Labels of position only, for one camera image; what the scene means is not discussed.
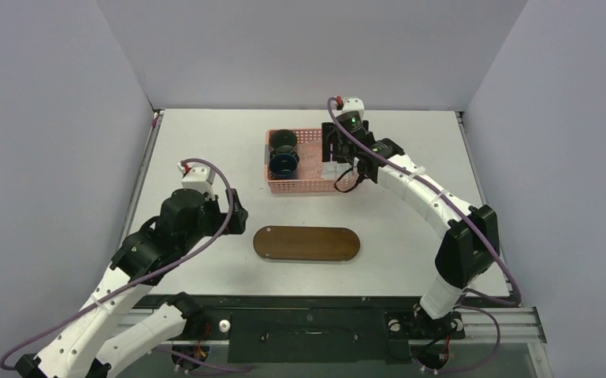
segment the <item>blue mug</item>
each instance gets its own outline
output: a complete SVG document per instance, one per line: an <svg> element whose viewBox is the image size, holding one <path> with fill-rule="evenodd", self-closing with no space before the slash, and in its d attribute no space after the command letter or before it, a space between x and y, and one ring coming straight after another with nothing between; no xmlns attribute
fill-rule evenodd
<svg viewBox="0 0 606 378"><path fill-rule="evenodd" d="M268 168L276 180L293 180L298 171L298 159L291 154L278 154L270 159Z"/></svg>

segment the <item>gray wall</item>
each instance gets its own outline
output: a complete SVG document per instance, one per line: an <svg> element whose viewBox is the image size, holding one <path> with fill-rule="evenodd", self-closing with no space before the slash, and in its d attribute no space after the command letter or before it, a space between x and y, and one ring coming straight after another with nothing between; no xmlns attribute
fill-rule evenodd
<svg viewBox="0 0 606 378"><path fill-rule="evenodd" d="M526 0L100 0L155 107L467 107Z"/></svg>
<svg viewBox="0 0 606 378"><path fill-rule="evenodd" d="M465 121L556 376L606 376L606 2L530 0Z"/></svg>
<svg viewBox="0 0 606 378"><path fill-rule="evenodd" d="M0 355L97 282L151 116L95 3L0 2Z"/></svg>

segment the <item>tabletop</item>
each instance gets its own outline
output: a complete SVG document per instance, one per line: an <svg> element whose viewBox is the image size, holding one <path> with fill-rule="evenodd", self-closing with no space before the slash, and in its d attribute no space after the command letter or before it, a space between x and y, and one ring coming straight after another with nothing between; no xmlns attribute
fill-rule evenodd
<svg viewBox="0 0 606 378"><path fill-rule="evenodd" d="M390 138L426 167L426 173L458 197L481 205L478 185L454 112L366 110L376 139ZM348 194L275 195L264 179L266 132L276 128L320 128L325 110L166 109L130 231L159 213L180 188L176 163L202 158L214 163L238 190L249 212L243 235L219 238L207 250L162 279L152 294L281 296L422 296L437 270L441 240L393 193L370 181ZM228 207L217 178L214 191ZM271 261L252 246L268 225L342 227L360 238L355 258L344 262ZM496 265L473 286L506 296Z"/></svg>

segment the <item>plastic basket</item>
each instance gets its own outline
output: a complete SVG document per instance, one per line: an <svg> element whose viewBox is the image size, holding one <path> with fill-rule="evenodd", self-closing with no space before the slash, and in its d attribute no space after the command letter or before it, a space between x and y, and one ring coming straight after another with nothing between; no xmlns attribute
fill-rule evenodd
<svg viewBox="0 0 606 378"><path fill-rule="evenodd" d="M290 129L292 132L295 132L296 137L298 138L298 154L300 156L301 164L303 163L303 159L310 158L311 155L317 153L318 161L321 161L322 150L321 144L318 144L318 151L306 149L303 146L304 143L313 143L320 141L322 139L322 130L320 128L292 128ZM311 192L334 192L336 191L333 187L333 183L335 183L335 179L322 179L319 175L317 179L296 179L296 180L273 180L272 175L270 174L270 169L268 168L268 161L270 157L270 151L268 150L268 144L270 140L270 135L277 130L268 130L266 133L266 181L268 182L268 186L270 187L270 191L273 193L311 193ZM343 178L337 183L337 186L340 189L349 188L356 182L356 175L348 175L348 178Z"/></svg>

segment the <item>purple cable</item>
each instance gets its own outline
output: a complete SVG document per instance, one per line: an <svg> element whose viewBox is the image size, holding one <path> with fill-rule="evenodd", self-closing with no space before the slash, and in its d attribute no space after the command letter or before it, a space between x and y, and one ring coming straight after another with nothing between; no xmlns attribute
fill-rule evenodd
<svg viewBox="0 0 606 378"><path fill-rule="evenodd" d="M164 348L163 346L157 346L154 348L154 350L156 350L157 352L164 352L164 353L170 353L173 356L182 358L184 360L187 360L189 362L193 362L197 365L201 365L201 366L205 366L206 368L210 368L210 369L215 369L218 370L220 373L215 373L215 372L194 372L194 371L190 371L189 374L194 374L197 376L218 376L218 375L222 375L222 374L228 374L231 372L250 372L253 368L251 366L247 366L244 368L231 368L228 366L217 366L217 365L212 365L212 364L208 364L207 362L204 361L200 361L197 360L191 356L187 356L184 353L180 353L177 352L175 350L172 349L167 349Z"/></svg>
<svg viewBox="0 0 606 378"><path fill-rule="evenodd" d="M497 319L491 313L489 313L488 311L486 311L484 309L480 309L478 307L458 306L458 308L459 309L471 309L472 311L478 311L479 313L483 313L484 315L489 317L491 319L491 321L493 321L493 323L495 324L495 331L497 332L496 339L495 339L495 346L493 347L493 350L491 350L491 353L489 353L489 355L487 355L481 361L477 362L474 365L465 366L463 368L437 370L438 374L449 374L449 373L453 373L453 372L469 372L470 370L480 368L486 362L490 361L491 358L495 357L495 354L497 353L497 349L498 349L498 347L500 347L500 326L497 323ZM425 367L419 360L416 359L416 356L412 356L412 359L414 361L416 361L416 363L418 363L419 366L424 367L424 370L426 370L428 372L435 372L434 369Z"/></svg>
<svg viewBox="0 0 606 378"><path fill-rule="evenodd" d="M407 176L411 175L411 172L407 171L405 168L395 165L392 162L390 162L388 159L380 156L379 154L376 154L374 151L372 151L366 145L361 143L349 131L347 131L345 128L343 128L342 125L340 124L340 122L337 120L337 117L335 117L335 114L333 114L333 103L335 101L336 101L336 99L334 97L331 97L328 99L328 103L327 103L328 114L330 115L330 118L333 120L333 123L344 134L344 136L349 138L349 140L351 140L356 146L360 147L361 150L364 150L373 158L376 158L377 160L379 160L382 163L388 165L389 167L395 169L396 171L403 173L404 175L407 175ZM483 234L483 232L481 232L481 230L479 230L479 227L477 227L477 225L474 224L474 222L472 222L472 220L470 220L470 218L468 218L463 213L463 211L461 211L458 208L458 206L456 206L446 195L444 195L444 193L442 193L441 190L439 190L436 186L432 185L428 180L426 180L420 176L414 176L414 180L417 180L419 183L426 185L436 195L440 195L440 198L442 199L442 201L444 201L444 203L446 203L447 206L449 206L451 208L451 210L454 211L454 213L458 214L460 219L462 219L463 222L465 222L467 224L467 226L470 227L470 229L477 235L477 237L481 240L481 242L486 246L486 249L490 253L491 257L493 257L493 260L497 263L497 265L502 270L502 273L504 273L504 275L507 277L509 282L511 282L511 287L514 289L514 295L516 297L516 301L507 302L502 299L488 297L488 295L483 295L484 298L486 298L486 297L489 298L489 300L491 300L491 302L501 301L502 302L501 304L508 303L507 306L518 306L521 303L521 290L519 289L519 286L516 284L516 280L514 279L511 272L509 272L509 269L507 268L507 266L502 262L502 260L500 260L500 256L495 251L495 248L493 248L493 245L491 245L491 243L486 238L486 236Z"/></svg>
<svg viewBox="0 0 606 378"><path fill-rule="evenodd" d="M226 190L228 192L230 192L231 186L229 184L228 179L226 179L226 176L224 176L224 173L222 171L220 171L219 168L217 168L214 164L210 163L209 161L206 161L206 160L203 160L203 159L191 158L191 159L185 159L185 160L181 161L180 163L183 164L183 165L186 165L188 163L200 163L200 164L207 165L208 167L210 167L212 170L214 170L219 175L219 177L221 178L221 181L224 182L224 186L226 186ZM196 256L197 254L203 252L207 247L210 246L210 244L214 243L214 241L217 240L217 238L219 238L219 236L221 236L221 234L224 232L224 230L226 229L226 227L228 227L228 225L229 225L229 221L231 220L231 215L232 215L232 212L233 212L233 197L230 196L230 195L228 197L229 197L229 211L226 213L226 218L224 219L224 223L221 224L221 226L219 227L219 230L214 235L212 235L212 237L210 238L210 240L208 240L202 246L196 248L194 251L190 252L189 254L187 254L186 256L184 256L183 258L181 258L180 260L172 262L172 263L164 266L163 268L155 270L152 273L149 273L149 274L147 274L145 276L140 277L137 280L133 280L132 282L129 282L129 283L125 284L124 286L118 288L117 290L113 291L112 293L110 293L110 294L106 295L105 297L99 299L99 302L105 303L106 301L109 301L110 299L118 296L119 294L127 291L128 289L130 289L130 288L132 288L132 287L134 287L136 285L139 285L139 284L141 284L143 282L151 280L152 278L155 278L156 276L160 276L161 274L170 272L171 270L175 269L177 266L179 266L181 264L184 264L186 261L189 261L191 258L193 258L194 256ZM1 359L0 359L0 368L3 369L3 370L15 370L14 366L6 364L6 360L13 353L17 352L18 350L22 349L23 347L26 347L27 345L29 345L31 343L34 343L34 342L42 339L43 337L51 334L52 332L57 331L59 328L65 327L66 325L68 325L68 324L76 321L80 317L82 317L82 316L86 315L87 313L91 312L96 307L98 307L98 305L96 303L92 303L89 306L81 309L77 313L73 314L68 319L66 319L66 320L62 321L61 323L53 326L52 328L47 329L46 331L40 332L38 335L34 335L34 336L26 339L25 341L17 344L16 346L13 346L8 351L6 351L3 354L3 356L1 356Z"/></svg>

